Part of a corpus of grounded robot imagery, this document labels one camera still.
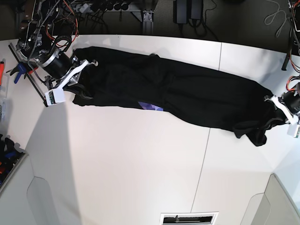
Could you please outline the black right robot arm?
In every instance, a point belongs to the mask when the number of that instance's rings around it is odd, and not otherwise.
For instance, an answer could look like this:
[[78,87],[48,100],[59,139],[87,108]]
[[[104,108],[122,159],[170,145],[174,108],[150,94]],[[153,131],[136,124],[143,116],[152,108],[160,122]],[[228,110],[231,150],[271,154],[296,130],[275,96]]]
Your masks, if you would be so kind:
[[[16,50],[35,77],[47,88],[45,98],[49,105],[63,101],[66,91],[83,99],[92,99],[93,92],[86,83],[84,73],[96,60],[88,60],[75,52],[67,52],[79,35],[79,24],[68,0],[35,0],[32,13],[25,15]],[[55,23],[67,20],[73,25],[70,35],[50,33]]]

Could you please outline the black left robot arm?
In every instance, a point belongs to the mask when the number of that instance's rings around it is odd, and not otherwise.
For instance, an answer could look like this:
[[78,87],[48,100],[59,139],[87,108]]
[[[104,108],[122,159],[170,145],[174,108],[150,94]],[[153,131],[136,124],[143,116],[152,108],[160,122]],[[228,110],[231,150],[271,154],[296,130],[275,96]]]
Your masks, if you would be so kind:
[[[286,71],[287,65],[290,63],[294,71],[299,74],[300,67],[293,61],[292,54],[294,48],[297,48],[297,50],[300,49],[300,2],[298,0],[288,1],[288,7],[291,13],[290,17],[288,17],[287,13],[280,8],[278,2],[272,0],[271,3],[277,5],[277,10],[265,17],[265,25],[270,25],[275,19],[275,16],[280,12],[284,13],[285,16],[283,23],[276,31],[275,37],[280,35],[282,28],[287,22],[291,24],[288,49],[281,70]],[[269,101],[273,102],[273,104],[284,113],[286,123],[290,124],[290,128],[297,130],[300,128],[300,76],[290,76],[287,79],[285,89],[286,92],[280,97],[273,96]]]

